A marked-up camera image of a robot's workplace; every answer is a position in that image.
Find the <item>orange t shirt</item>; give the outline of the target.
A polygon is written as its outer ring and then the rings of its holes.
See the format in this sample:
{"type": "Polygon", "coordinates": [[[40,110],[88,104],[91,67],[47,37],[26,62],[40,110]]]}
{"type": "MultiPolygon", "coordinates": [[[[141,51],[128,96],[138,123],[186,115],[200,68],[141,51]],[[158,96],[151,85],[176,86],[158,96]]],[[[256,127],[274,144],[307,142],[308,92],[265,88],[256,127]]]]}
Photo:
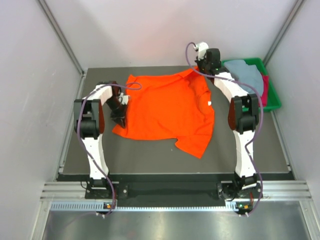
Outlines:
{"type": "Polygon", "coordinates": [[[142,88],[126,90],[126,124],[116,125],[112,132],[139,141],[176,139],[178,149],[200,159],[215,124],[205,77],[188,69],[172,75],[130,75],[127,82],[140,83],[142,88]]]}

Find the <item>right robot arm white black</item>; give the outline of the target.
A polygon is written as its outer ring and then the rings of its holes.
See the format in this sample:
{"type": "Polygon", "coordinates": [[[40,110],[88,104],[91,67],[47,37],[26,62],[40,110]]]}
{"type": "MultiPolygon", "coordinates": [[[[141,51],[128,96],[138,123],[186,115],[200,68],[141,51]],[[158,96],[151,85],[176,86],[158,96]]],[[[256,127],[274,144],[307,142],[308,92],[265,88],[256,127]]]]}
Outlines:
{"type": "Polygon", "coordinates": [[[196,44],[195,62],[200,73],[208,75],[229,102],[228,125],[236,142],[236,167],[233,192],[245,198],[257,185],[257,171],[253,164],[253,141],[259,123],[259,99],[245,91],[232,74],[222,66],[220,50],[205,42],[196,44]]]}

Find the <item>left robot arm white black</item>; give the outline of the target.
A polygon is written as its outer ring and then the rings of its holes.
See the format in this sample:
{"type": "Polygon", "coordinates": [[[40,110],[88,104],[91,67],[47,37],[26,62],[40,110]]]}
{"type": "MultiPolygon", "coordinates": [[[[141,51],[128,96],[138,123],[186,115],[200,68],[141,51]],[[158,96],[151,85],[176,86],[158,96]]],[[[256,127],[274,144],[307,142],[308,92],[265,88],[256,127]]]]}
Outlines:
{"type": "Polygon", "coordinates": [[[123,92],[123,88],[115,81],[99,82],[86,97],[73,102],[74,131],[89,161],[88,188],[96,188],[97,194],[105,199],[113,194],[114,187],[107,180],[109,168],[102,145],[105,131],[103,105],[109,107],[110,119],[124,128],[129,96],[123,92]]]}

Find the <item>grey blue t shirt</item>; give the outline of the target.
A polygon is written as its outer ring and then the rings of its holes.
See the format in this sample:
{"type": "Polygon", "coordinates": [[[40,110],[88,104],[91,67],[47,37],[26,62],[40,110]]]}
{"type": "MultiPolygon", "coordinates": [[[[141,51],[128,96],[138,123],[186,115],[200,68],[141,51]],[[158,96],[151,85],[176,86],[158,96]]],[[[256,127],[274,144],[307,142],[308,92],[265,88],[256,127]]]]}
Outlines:
{"type": "Polygon", "coordinates": [[[255,65],[248,65],[243,59],[226,61],[224,67],[238,82],[249,85],[262,96],[264,92],[263,77],[255,65]]]}

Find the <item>magenta t shirt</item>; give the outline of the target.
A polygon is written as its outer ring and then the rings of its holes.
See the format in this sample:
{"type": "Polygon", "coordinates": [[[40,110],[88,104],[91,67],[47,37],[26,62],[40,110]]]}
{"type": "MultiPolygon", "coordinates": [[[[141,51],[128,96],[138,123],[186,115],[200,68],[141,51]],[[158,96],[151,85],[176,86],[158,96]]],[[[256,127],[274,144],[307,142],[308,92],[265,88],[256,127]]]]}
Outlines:
{"type": "Polygon", "coordinates": [[[266,107],[268,104],[268,92],[269,92],[269,76],[261,75],[263,80],[263,93],[261,95],[261,101],[263,107],[266,107]]]}

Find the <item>green plastic bin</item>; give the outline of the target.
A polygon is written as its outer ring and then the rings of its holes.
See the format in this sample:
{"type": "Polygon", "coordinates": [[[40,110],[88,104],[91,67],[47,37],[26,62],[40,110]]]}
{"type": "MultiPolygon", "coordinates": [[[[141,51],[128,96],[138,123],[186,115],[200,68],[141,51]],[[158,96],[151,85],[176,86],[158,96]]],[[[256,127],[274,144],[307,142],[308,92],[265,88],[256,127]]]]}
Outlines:
{"type": "MultiPolygon", "coordinates": [[[[263,61],[260,58],[254,57],[254,58],[245,58],[245,59],[237,59],[237,60],[244,60],[248,65],[255,65],[258,70],[260,71],[261,75],[266,75],[269,77],[269,74],[266,70],[265,65],[263,64],[263,61]]],[[[222,61],[222,65],[224,66],[224,63],[231,60],[224,60],[222,61]]],[[[240,87],[246,91],[249,94],[253,94],[254,91],[248,87],[249,85],[241,85],[240,87]]],[[[280,98],[276,92],[275,87],[273,86],[271,80],[269,79],[269,89],[268,89],[268,97],[267,97],[267,106],[263,107],[265,112],[270,112],[276,109],[279,109],[282,106],[282,103],[280,101],[280,98]]]]}

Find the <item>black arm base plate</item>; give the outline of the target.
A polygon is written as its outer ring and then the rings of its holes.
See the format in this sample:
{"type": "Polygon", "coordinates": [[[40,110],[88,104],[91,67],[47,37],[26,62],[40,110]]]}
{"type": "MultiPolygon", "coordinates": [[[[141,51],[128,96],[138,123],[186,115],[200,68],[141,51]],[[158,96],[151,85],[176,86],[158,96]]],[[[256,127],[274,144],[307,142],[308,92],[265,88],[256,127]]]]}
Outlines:
{"type": "Polygon", "coordinates": [[[222,207],[227,201],[257,200],[262,192],[256,176],[231,173],[111,174],[109,179],[88,179],[85,199],[134,208],[222,207]]]}

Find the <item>aluminium frame rail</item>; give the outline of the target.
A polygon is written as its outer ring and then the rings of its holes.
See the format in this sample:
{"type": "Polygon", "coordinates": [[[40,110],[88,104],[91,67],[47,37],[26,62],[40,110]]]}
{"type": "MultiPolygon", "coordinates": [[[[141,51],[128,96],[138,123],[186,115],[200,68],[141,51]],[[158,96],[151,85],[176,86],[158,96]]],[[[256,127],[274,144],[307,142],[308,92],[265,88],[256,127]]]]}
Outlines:
{"type": "MultiPolygon", "coordinates": [[[[79,182],[46,182],[41,201],[76,201],[85,199],[85,189],[79,182]]],[[[263,182],[263,201],[310,201],[311,192],[302,180],[267,180],[263,182]]]]}

